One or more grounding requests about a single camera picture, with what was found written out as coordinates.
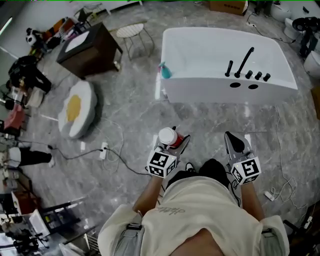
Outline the person's left forearm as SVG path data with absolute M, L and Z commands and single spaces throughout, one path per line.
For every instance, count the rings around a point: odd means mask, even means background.
M 148 211 L 154 209 L 158 202 L 162 183 L 163 178 L 153 175 L 144 191 L 134 203 L 132 207 L 133 211 L 140 212 L 144 216 Z

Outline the person's right forearm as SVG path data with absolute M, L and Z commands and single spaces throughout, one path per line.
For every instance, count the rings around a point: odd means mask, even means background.
M 258 221 L 265 218 L 262 205 L 257 197 L 253 183 L 241 185 L 242 208 Z

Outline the teal spray bottle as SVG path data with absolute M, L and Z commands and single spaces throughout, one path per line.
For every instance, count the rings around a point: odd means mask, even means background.
M 166 62 L 163 61 L 158 65 L 159 73 L 161 74 L 163 79 L 170 79 L 172 77 L 172 72 L 166 66 Z

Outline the black metal rack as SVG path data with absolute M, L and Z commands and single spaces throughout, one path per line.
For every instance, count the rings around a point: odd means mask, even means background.
M 39 229 L 36 233 L 41 234 L 44 238 L 55 233 L 70 230 L 75 224 L 80 222 L 80 218 L 76 217 L 73 209 L 82 203 L 83 201 L 78 199 L 47 208 L 36 209 L 34 212 L 39 220 Z

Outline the person's black trousers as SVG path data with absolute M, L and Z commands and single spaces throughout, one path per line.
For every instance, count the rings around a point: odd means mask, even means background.
M 170 185 L 172 185 L 173 183 L 179 180 L 192 178 L 192 177 L 209 178 L 209 179 L 215 180 L 221 183 L 222 185 L 224 185 L 227 189 L 229 188 L 229 184 L 230 184 L 230 181 L 227 177 L 227 172 L 224 166 L 216 159 L 211 158 L 201 166 L 199 171 L 196 171 L 196 172 L 187 172 L 185 170 L 178 171 L 174 175 L 174 177 L 169 180 L 166 188 L 168 188 Z

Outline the white bathtub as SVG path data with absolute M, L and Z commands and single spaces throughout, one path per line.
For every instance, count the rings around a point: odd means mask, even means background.
M 238 71 L 248 50 L 254 52 Z M 233 61 L 226 77 L 229 61 Z M 295 95 L 298 87 L 280 45 L 257 34 L 212 27 L 166 29 L 161 62 L 172 76 L 161 79 L 171 103 L 274 104 Z M 253 72 L 250 79 L 245 76 Z M 255 75 L 262 72 L 259 80 Z M 270 78 L 263 77 L 269 73 Z

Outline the black bathtub faucet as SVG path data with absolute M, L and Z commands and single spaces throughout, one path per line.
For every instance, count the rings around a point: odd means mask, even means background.
M 248 52 L 246 53 L 244 59 L 242 60 L 240 66 L 239 66 L 239 69 L 237 70 L 237 72 L 234 74 L 234 76 L 236 78 L 239 78 L 240 75 L 241 75 L 241 72 L 242 72 L 242 69 L 244 68 L 248 58 L 250 57 L 250 55 L 254 52 L 255 48 L 254 47 L 251 47 Z

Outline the person's cream shirt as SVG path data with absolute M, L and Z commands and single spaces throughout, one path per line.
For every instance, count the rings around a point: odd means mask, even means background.
M 122 204 L 97 239 L 101 256 L 289 256 L 278 216 L 258 221 L 207 177 L 178 180 L 144 216 Z

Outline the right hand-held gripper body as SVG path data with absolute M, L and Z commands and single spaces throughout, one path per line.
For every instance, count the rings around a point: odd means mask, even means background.
M 229 161 L 227 163 L 228 174 L 232 175 L 239 185 L 251 183 L 262 173 L 259 158 L 253 150 L 235 154 L 227 151 Z

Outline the panda plush toy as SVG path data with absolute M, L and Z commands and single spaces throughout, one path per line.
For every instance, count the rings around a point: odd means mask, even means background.
M 43 34 L 35 29 L 32 28 L 27 28 L 26 29 L 26 42 L 30 45 L 33 46 L 36 42 L 40 41 L 43 38 Z

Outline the dark wooden vanity cabinet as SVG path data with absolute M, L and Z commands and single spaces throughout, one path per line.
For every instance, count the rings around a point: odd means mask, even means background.
M 123 50 L 105 25 L 100 22 L 86 31 L 89 31 L 86 40 L 69 52 L 65 52 L 65 49 L 73 38 L 64 43 L 56 62 L 80 79 L 109 70 L 118 71 L 116 51 L 122 54 Z

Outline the cardboard box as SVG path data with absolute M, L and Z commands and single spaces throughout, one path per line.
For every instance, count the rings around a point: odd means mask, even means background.
M 229 13 L 234 15 L 243 16 L 247 11 L 249 2 L 247 0 L 235 1 L 209 1 L 208 7 L 211 11 Z

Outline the red bottle with white cap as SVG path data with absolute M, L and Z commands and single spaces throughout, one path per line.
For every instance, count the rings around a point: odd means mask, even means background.
M 165 127 L 159 131 L 158 138 L 162 144 L 176 148 L 182 144 L 185 137 L 176 132 L 174 129 Z

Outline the fried egg shaped cushion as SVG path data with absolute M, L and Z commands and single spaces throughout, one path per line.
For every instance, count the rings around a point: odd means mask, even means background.
M 58 114 L 58 129 L 63 138 L 78 139 L 85 135 L 96 115 L 98 99 L 91 83 L 78 81 L 71 87 Z

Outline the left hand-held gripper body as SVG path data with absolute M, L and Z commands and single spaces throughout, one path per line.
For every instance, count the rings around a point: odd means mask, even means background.
M 150 151 L 147 160 L 147 171 L 150 175 L 166 178 L 178 165 L 178 158 L 157 146 Z

